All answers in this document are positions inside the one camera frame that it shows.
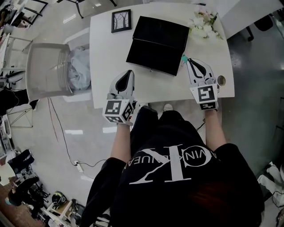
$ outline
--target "equipment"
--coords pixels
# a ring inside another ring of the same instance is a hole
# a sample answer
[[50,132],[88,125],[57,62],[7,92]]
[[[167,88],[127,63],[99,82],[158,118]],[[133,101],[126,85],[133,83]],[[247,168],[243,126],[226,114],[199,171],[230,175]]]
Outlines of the equipment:
[[190,80],[190,91],[201,110],[218,109],[217,93],[219,85],[209,65],[185,55],[181,60],[186,63]]
[[62,204],[66,203],[66,197],[62,192],[56,191],[52,196],[52,202],[54,204],[53,209],[57,210]]
[[135,108],[134,72],[125,71],[116,77],[107,94],[107,103],[103,108],[103,116],[110,123],[129,123],[128,119]]
[[73,209],[71,216],[75,219],[75,223],[78,226],[80,224],[85,207],[81,204],[76,203],[75,199],[72,199],[72,208]]

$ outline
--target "round hole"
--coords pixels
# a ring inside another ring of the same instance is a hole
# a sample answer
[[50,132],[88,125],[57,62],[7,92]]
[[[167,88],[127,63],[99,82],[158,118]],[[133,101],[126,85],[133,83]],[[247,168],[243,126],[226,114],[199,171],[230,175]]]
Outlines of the round hole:
[[226,79],[224,76],[221,75],[221,76],[218,76],[217,82],[220,86],[224,86],[226,84]]

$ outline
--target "white table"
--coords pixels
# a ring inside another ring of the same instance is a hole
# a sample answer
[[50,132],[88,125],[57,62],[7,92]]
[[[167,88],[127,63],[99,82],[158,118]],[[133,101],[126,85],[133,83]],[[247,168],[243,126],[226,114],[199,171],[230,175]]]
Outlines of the white table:
[[[196,5],[192,4],[153,2],[93,16],[90,26],[90,66],[94,107],[103,108],[112,80],[126,70],[134,71],[134,97],[138,102],[193,99],[185,65],[179,67],[177,76],[174,77],[127,63],[126,58],[140,16],[154,17],[187,26],[189,18],[194,18],[195,7]],[[124,9],[131,9],[132,30],[111,33],[111,13]],[[219,75],[225,77],[226,85],[220,87],[218,97],[234,97],[231,58],[219,18],[214,26],[224,39],[209,40],[189,36],[185,55],[210,65],[215,77]]]

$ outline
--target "black t-shirt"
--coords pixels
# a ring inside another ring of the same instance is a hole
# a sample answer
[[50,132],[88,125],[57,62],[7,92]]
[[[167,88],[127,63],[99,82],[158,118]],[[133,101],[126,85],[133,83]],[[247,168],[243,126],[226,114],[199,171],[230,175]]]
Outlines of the black t-shirt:
[[157,127],[128,163],[115,158],[105,162],[93,182],[81,227],[90,226],[109,207],[114,227],[180,226],[181,219],[190,226],[196,218],[190,211],[198,207],[187,196],[197,185],[212,182],[235,182],[240,191],[249,188],[253,193],[247,191],[247,198],[258,207],[254,212],[263,211],[260,187],[238,148],[225,144],[212,152],[196,131],[179,125],[183,123]]

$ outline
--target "plastic bag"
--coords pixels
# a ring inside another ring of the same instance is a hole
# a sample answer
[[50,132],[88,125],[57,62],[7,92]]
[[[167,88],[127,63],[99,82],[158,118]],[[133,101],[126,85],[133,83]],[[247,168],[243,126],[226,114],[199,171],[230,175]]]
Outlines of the plastic bag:
[[90,51],[77,47],[69,54],[69,86],[75,90],[86,90],[91,84]]

